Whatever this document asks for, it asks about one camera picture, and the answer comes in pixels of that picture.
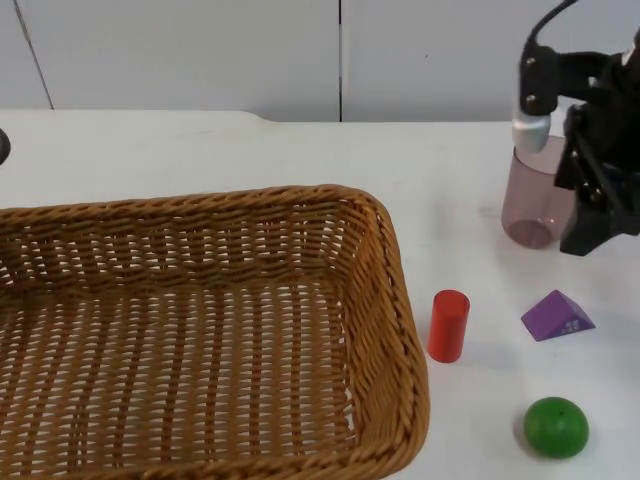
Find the white wall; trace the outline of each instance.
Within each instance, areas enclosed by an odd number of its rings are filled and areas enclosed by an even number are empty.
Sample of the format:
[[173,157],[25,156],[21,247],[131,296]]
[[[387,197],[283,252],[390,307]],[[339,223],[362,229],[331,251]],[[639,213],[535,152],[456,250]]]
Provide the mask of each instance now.
[[[343,118],[510,118],[525,37],[559,3],[343,0]],[[613,53],[639,26],[640,0],[581,0],[541,40],[558,51]]]
[[[525,36],[560,0],[19,0],[56,108],[247,110],[273,120],[497,120]],[[47,107],[0,0],[0,108]],[[557,50],[626,49],[640,0],[580,0]]]
[[49,108],[12,0],[0,0],[0,108]]
[[56,108],[338,120],[337,0],[22,0]]

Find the black cable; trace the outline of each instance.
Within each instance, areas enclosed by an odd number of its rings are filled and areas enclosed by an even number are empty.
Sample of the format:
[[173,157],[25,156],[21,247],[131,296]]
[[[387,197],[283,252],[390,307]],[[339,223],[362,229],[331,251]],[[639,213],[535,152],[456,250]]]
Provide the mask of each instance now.
[[560,5],[556,6],[553,10],[551,10],[549,13],[547,13],[544,17],[542,17],[542,20],[540,20],[535,27],[533,27],[533,30],[531,30],[531,33],[529,34],[529,37],[527,38],[527,45],[537,45],[537,37],[538,34],[540,33],[540,31],[554,18],[556,18],[558,15],[560,15],[562,12],[564,12],[567,8],[569,8],[571,5],[578,3],[578,0],[564,0]]

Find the red cylinder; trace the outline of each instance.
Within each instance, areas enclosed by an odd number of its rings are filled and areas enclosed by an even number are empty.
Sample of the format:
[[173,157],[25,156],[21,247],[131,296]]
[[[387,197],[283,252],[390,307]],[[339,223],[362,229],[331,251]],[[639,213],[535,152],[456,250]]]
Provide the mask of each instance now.
[[443,290],[433,298],[427,351],[431,358],[452,363],[462,355],[471,303],[463,293]]

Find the transparent cup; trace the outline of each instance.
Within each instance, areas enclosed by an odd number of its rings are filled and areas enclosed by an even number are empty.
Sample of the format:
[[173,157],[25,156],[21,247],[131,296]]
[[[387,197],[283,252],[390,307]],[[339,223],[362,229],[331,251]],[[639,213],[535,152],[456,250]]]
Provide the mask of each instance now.
[[502,228],[527,248],[546,248],[560,239],[575,199],[570,190],[554,186],[564,138],[549,137],[539,153],[514,149],[502,206]]

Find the woven basket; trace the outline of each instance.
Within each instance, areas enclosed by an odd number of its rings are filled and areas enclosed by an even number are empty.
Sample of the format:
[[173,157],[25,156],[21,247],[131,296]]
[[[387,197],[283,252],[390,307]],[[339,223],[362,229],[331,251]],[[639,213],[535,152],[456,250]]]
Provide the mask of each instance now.
[[0,211],[0,475],[374,479],[429,419],[393,227],[341,187]]

